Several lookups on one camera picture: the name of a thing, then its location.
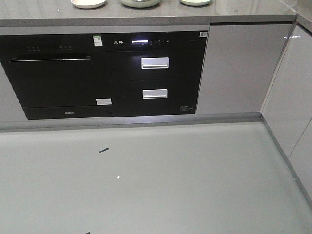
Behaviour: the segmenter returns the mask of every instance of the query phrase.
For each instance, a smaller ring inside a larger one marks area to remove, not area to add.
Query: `dishwasher door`
[[[103,51],[92,35],[1,38],[1,63],[28,119],[113,116]]]

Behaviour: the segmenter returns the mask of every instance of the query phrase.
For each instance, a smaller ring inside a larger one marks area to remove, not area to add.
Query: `white bowl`
[[[161,0],[149,0],[149,1],[142,1],[142,2],[133,1],[133,0],[119,0],[119,1],[126,6],[134,7],[134,8],[151,7],[161,2]]]
[[[180,0],[181,3],[188,6],[204,6],[210,3],[212,0]]]
[[[106,0],[71,0],[72,4],[75,7],[82,8],[82,9],[92,9],[97,8],[106,2]]]

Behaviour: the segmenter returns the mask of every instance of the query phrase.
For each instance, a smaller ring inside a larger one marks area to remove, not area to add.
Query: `white cabinet door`
[[[0,122],[26,121],[22,107],[0,64]]]
[[[312,37],[297,27],[262,113],[286,156],[312,117],[311,74]]]
[[[197,114],[259,112],[290,27],[211,26]]]
[[[303,186],[312,197],[312,123],[300,138],[289,161],[299,176]]]

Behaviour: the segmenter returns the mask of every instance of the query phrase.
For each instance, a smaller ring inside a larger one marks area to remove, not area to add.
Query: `plate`
[[[180,0],[181,3],[188,6],[204,6],[210,3],[212,0]]]
[[[71,0],[72,4],[75,7],[82,8],[82,9],[92,9],[97,8],[106,2],[106,0]]]

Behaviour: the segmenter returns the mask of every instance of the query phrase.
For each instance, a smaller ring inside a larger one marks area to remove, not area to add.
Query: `digital display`
[[[148,44],[148,40],[133,40],[132,45],[145,45]]]

